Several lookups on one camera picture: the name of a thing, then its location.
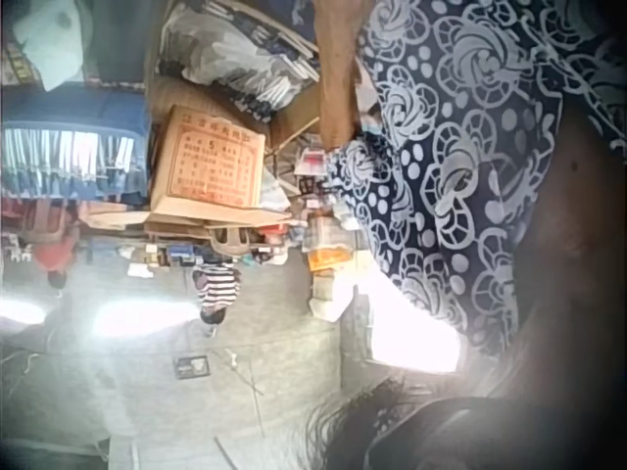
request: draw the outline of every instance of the hair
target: hair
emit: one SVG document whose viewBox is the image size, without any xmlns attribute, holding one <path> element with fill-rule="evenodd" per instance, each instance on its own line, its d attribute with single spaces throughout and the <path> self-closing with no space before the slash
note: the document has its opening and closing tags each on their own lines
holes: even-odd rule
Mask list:
<svg viewBox="0 0 627 470">
<path fill-rule="evenodd" d="M 68 275 L 63 271 L 48 271 L 48 284 L 53 289 L 62 291 L 66 287 Z"/>
<path fill-rule="evenodd" d="M 209 325 L 220 325 L 226 317 L 226 307 L 221 308 L 220 310 L 212 311 L 211 313 L 204 313 L 200 310 L 200 317 Z"/>
<path fill-rule="evenodd" d="M 403 383 L 388 379 L 340 406 L 317 409 L 306 428 L 310 470 L 362 470 L 375 438 L 424 402 Z"/>
</svg>

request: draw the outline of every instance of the white floral pattern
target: white floral pattern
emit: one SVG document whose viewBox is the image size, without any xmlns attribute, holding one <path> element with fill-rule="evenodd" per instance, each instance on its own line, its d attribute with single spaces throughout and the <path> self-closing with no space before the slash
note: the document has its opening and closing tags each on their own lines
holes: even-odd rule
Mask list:
<svg viewBox="0 0 627 470">
<path fill-rule="evenodd" d="M 624 65 L 579 0 L 384 0 L 360 45 L 384 134 L 334 152 L 331 181 L 394 284 L 499 354 L 563 98 L 624 149 Z"/>
</svg>

